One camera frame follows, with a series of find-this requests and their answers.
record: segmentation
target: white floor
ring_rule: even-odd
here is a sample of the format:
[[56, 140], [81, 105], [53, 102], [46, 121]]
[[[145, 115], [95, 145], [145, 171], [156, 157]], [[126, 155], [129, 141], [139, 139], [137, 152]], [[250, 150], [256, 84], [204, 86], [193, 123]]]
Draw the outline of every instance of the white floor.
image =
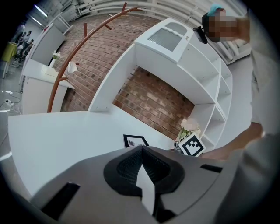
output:
[[[18, 68], [9, 67], [9, 72], [6, 75], [5, 79], [0, 78], [0, 105], [6, 100], [10, 99], [13, 102], [18, 102], [19, 100], [15, 97], [21, 99], [21, 94], [17, 92], [10, 91], [19, 91], [19, 77], [21, 74], [22, 67]], [[24, 184], [21, 181], [21, 178], [18, 174], [18, 171], [14, 165], [13, 156], [11, 155], [11, 149], [9, 144], [9, 136], [8, 136], [8, 117], [9, 116], [18, 116], [20, 113], [18, 111], [22, 111], [21, 102], [14, 103], [14, 107], [12, 109], [15, 110], [6, 110], [7, 106], [4, 104], [0, 108], [0, 169], [3, 173], [7, 184], [11, 189], [21, 194], [26, 199], [30, 199], [30, 195], [27, 192]]]

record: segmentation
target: white wall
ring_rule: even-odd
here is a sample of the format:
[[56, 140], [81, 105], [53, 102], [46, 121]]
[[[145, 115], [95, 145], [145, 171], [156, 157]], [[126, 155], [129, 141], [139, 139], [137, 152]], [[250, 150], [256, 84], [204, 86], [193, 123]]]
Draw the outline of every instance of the white wall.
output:
[[252, 61], [246, 57], [228, 66], [232, 73], [232, 100], [224, 132], [216, 146], [222, 147], [247, 129], [252, 118]]
[[27, 33], [29, 30], [31, 30], [29, 41], [32, 39], [35, 41], [37, 37], [40, 35], [40, 33], [42, 32], [43, 28], [40, 28], [31, 19], [28, 19], [26, 21], [24, 32]]

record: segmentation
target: black slot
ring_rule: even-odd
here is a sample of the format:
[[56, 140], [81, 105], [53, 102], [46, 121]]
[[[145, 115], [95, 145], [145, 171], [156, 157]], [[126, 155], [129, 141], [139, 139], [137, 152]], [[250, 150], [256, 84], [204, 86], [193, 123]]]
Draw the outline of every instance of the black slot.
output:
[[72, 200], [80, 186], [68, 182], [42, 209], [41, 211], [54, 220], [58, 220], [61, 213]]
[[205, 170], [210, 170], [216, 173], [221, 173], [223, 168], [222, 167], [218, 167], [218, 166], [212, 166], [209, 164], [203, 164], [200, 168], [205, 169]]

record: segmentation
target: small flower vase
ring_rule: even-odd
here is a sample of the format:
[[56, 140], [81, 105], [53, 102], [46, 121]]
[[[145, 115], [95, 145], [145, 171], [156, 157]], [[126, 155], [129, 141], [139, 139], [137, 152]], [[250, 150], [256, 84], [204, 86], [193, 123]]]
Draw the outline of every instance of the small flower vase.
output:
[[49, 67], [50, 67], [50, 68], [53, 68], [55, 62], [56, 62], [56, 59], [53, 59], [53, 60], [51, 61], [50, 65], [49, 65]]

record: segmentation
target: white table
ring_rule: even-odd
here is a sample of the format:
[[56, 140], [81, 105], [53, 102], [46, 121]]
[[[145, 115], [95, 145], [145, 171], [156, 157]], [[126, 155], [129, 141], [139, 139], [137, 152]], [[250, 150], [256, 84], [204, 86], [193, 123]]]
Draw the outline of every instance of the white table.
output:
[[[28, 60], [23, 71], [25, 76], [22, 96], [23, 114], [47, 113], [49, 97], [56, 78], [45, 74], [46, 68], [46, 65], [32, 59]], [[52, 112], [60, 112], [67, 88], [74, 89], [66, 80], [59, 83]]]
[[114, 105], [108, 112], [12, 116], [8, 125], [15, 165], [32, 196], [75, 163], [124, 148], [123, 134], [144, 136], [161, 149], [174, 147], [172, 139]]

